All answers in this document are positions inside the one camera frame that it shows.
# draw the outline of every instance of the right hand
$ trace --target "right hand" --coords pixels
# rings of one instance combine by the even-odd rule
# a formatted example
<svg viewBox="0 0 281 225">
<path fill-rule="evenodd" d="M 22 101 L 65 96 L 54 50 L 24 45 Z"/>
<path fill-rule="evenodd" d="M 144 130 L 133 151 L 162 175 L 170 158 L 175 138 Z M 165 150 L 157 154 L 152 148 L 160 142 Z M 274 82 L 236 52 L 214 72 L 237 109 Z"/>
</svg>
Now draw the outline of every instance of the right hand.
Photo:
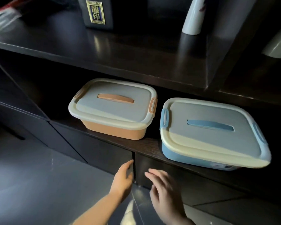
<svg viewBox="0 0 281 225">
<path fill-rule="evenodd" d="M 150 191 L 152 204 L 157 215 L 166 225 L 194 224 L 188 220 L 178 186 L 168 173 L 149 169 L 149 172 L 145 172 L 145 176 L 153 182 Z"/>
</svg>

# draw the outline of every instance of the left hand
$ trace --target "left hand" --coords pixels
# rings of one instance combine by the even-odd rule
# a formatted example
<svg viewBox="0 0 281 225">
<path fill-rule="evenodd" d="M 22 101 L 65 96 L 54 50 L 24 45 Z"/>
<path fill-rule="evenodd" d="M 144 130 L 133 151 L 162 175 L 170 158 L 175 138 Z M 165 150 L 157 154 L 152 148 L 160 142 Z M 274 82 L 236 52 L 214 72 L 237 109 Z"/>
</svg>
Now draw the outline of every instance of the left hand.
<svg viewBox="0 0 281 225">
<path fill-rule="evenodd" d="M 124 163 L 114 176 L 109 194 L 114 194 L 118 196 L 121 200 L 126 199 L 126 197 L 129 195 L 131 188 L 132 188 L 132 180 L 133 180 L 133 174 L 132 172 L 128 175 L 126 175 L 127 170 L 129 167 L 133 164 L 134 160 L 130 160 L 127 163 Z"/>
</svg>

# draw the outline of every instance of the storage box lid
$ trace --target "storage box lid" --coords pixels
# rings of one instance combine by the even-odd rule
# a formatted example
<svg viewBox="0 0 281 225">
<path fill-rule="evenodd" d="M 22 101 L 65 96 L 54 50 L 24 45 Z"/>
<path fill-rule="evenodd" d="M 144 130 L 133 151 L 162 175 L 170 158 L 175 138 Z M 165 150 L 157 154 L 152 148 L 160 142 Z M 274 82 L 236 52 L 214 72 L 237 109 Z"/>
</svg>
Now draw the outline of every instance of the storage box lid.
<svg viewBox="0 0 281 225">
<path fill-rule="evenodd" d="M 156 91 L 147 85 L 98 78 L 86 83 L 69 104 L 76 118 L 129 130 L 147 128 L 155 115 Z"/>
<path fill-rule="evenodd" d="M 237 106 L 171 98 L 163 106 L 160 131 L 165 146 L 183 156 L 250 168 L 271 161 L 258 125 Z"/>
</svg>

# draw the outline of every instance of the white vase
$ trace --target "white vase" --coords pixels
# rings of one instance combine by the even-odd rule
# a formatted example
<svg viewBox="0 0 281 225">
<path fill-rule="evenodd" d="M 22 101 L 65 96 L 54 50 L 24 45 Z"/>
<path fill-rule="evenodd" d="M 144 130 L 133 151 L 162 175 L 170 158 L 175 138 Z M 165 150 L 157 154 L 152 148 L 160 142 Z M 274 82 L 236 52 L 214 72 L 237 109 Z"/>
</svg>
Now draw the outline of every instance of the white vase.
<svg viewBox="0 0 281 225">
<path fill-rule="evenodd" d="M 262 50 L 266 56 L 281 58 L 281 29 Z"/>
<path fill-rule="evenodd" d="M 205 0 L 193 0 L 191 7 L 188 10 L 182 32 L 189 35 L 200 34 L 204 15 L 205 15 L 206 3 Z"/>
</svg>

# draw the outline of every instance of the tiled floor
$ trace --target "tiled floor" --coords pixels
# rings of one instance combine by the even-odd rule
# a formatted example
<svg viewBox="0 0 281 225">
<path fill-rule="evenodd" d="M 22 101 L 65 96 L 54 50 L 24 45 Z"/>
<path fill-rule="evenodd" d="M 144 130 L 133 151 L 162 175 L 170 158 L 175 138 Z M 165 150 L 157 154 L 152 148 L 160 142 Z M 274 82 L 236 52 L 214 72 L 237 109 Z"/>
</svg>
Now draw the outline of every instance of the tiled floor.
<svg viewBox="0 0 281 225">
<path fill-rule="evenodd" d="M 0 130 L 0 225 L 67 225 L 109 192 L 113 175 Z M 185 205 L 197 225 L 228 225 Z M 109 223 L 163 224 L 149 190 L 134 185 Z"/>
</svg>

